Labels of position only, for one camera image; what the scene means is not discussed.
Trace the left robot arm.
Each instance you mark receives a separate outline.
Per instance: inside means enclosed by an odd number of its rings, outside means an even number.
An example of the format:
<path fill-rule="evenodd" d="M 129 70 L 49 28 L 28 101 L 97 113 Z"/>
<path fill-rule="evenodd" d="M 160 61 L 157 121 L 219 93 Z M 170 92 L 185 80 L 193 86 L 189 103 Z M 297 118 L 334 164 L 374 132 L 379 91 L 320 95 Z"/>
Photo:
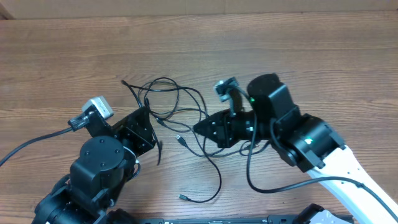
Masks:
<path fill-rule="evenodd" d="M 74 129 L 91 135 L 67 175 L 36 206 L 34 223 L 106 223 L 125 183 L 141 169 L 139 156 L 155 146 L 149 110 L 139 108 L 114 125 L 90 106 L 71 119 Z"/>

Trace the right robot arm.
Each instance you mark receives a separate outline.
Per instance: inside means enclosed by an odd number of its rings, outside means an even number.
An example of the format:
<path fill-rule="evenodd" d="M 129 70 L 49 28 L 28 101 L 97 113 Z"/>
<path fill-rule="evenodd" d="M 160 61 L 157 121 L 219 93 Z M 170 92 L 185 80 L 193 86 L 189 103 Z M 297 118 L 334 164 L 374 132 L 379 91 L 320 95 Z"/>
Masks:
<path fill-rule="evenodd" d="M 319 183 L 334 195 L 359 223 L 397 223 L 397 204 L 363 169 L 345 140 L 324 120 L 302 114 L 289 89 L 275 73 L 260 75 L 243 91 L 235 78 L 219 81 L 214 89 L 229 109 L 194 125 L 194 132 L 219 148 L 248 140 L 265 140 L 279 157 L 310 179 L 261 194 L 276 194 Z"/>

